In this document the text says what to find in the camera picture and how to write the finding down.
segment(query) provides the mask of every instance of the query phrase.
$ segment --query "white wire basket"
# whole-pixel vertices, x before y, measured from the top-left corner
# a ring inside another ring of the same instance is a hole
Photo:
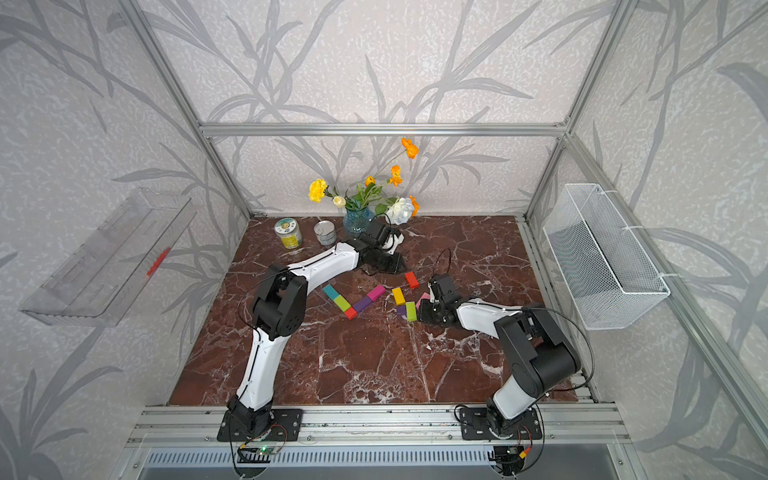
[[[565,184],[544,233],[586,329],[626,328],[669,296],[600,185]]]

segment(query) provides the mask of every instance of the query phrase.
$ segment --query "metal can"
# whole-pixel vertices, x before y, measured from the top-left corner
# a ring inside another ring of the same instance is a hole
[[[336,225],[329,220],[317,222],[315,225],[315,235],[320,245],[330,247],[336,243]]]
[[[275,224],[275,233],[283,241],[288,250],[299,248],[301,245],[301,229],[299,222],[293,218],[283,218]]]

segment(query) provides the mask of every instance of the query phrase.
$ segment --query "white rose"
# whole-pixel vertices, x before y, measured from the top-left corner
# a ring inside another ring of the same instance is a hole
[[[393,224],[401,225],[410,220],[414,210],[415,207],[410,198],[401,198],[387,209],[386,216]]]

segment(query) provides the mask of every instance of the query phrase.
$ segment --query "glass jar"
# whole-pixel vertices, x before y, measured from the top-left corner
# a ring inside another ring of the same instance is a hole
[[[361,210],[347,209],[344,215],[344,230],[350,238],[357,238],[362,232],[368,230],[368,224],[374,216],[368,207]]]

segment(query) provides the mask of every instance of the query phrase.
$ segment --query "gray wall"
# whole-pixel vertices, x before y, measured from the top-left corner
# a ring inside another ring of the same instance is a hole
[[[246,220],[113,2],[0,3],[0,477],[104,478],[167,400]],[[135,187],[197,215],[114,328],[18,311]]]
[[[141,0],[203,121],[559,122],[614,0]],[[402,158],[421,212],[523,212],[550,138],[417,137]],[[399,138],[217,139],[255,212],[336,213]]]
[[[633,13],[576,132],[768,392],[768,3],[654,5]],[[582,181],[566,155],[532,222],[545,249],[543,219],[565,183]],[[666,303],[590,337],[601,397],[620,406],[649,474],[768,478]]]

